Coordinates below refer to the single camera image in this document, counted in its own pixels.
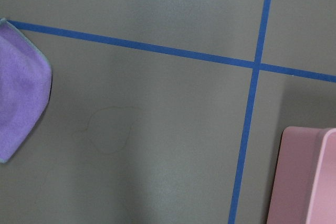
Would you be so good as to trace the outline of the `purple microfiber cloth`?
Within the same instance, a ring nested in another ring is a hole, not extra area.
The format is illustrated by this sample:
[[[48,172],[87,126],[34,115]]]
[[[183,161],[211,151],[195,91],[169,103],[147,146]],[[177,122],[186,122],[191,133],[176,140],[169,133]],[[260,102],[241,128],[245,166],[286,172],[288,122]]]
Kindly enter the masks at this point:
[[[52,69],[43,53],[1,19],[1,163],[6,163],[40,119],[50,98]]]

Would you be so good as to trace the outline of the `pink plastic tray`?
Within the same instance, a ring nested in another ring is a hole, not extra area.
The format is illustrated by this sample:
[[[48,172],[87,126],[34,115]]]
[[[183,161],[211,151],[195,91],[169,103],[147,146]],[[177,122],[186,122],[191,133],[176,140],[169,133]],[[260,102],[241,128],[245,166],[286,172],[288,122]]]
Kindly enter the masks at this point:
[[[335,129],[287,127],[267,223],[335,223]]]

